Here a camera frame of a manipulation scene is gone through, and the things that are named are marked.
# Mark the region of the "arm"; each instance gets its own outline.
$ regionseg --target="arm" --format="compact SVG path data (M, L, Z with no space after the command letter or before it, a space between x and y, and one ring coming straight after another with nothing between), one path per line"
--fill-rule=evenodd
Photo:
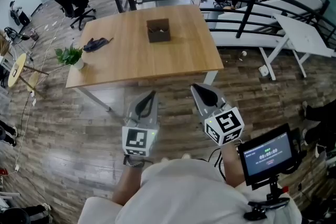
M142 168L125 166L114 190L112 202L124 206L140 188Z
M245 181L244 171L236 147L233 143L225 144L221 149L226 183L237 187Z

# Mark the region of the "white box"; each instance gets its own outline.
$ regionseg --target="white box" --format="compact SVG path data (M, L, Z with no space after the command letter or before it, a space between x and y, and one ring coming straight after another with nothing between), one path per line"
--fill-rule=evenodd
M204 121L205 133L219 146L239 138L244 122L237 108L226 110Z
M158 130L122 127L122 148L128 155L148 157Z

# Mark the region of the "monitor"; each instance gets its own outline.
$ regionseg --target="monitor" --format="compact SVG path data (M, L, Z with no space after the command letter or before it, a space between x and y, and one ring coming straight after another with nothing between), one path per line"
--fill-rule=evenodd
M275 176L294 164L288 124L238 147L246 185Z

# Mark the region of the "screen display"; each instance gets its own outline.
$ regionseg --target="screen display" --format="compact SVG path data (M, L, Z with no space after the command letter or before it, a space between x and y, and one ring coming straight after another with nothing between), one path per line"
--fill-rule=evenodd
M287 133L244 152L249 176L263 172L292 157Z

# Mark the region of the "potted plant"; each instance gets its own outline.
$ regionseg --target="potted plant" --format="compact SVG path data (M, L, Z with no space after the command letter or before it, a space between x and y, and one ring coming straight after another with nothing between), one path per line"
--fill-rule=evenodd
M55 53L59 63L64 63L66 65L73 65L78 70L84 67L84 62L81 58L83 49L76 49L71 44L70 48L55 49Z

